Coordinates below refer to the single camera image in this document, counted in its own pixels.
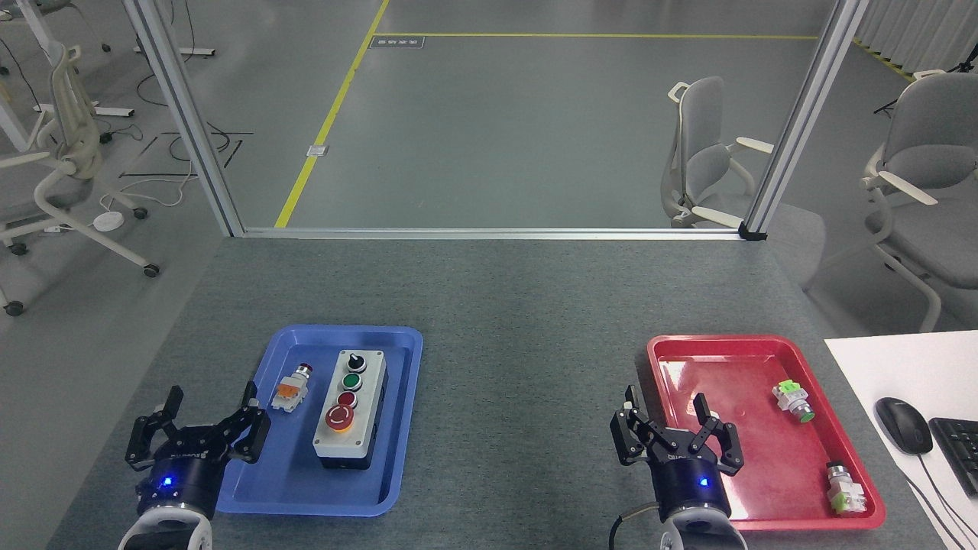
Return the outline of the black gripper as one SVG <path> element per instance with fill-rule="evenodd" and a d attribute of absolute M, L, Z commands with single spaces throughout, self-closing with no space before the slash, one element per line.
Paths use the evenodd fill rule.
<path fill-rule="evenodd" d="M 172 386 L 167 400 L 149 416 L 134 421 L 125 452 L 135 472 L 151 467 L 138 484 L 138 515 L 158 507 L 189 509 L 212 519 L 225 467 L 230 460 L 255 464 L 260 460 L 271 418 L 261 407 L 254 380 L 245 384 L 238 408 L 212 427 L 174 425 L 184 393 Z M 151 451 L 158 431 L 167 441 Z"/>
<path fill-rule="evenodd" d="M 723 422 L 710 410 L 704 393 L 696 393 L 694 404 L 700 429 L 688 445 L 667 447 L 664 428 L 638 407 L 636 387 L 627 386 L 621 408 L 609 422 L 619 463 L 649 462 L 659 518 L 666 521 L 678 512 L 705 508 L 731 514 L 721 473 L 736 476 L 744 466 L 737 426 Z M 715 436 L 721 453 L 706 445 Z"/>

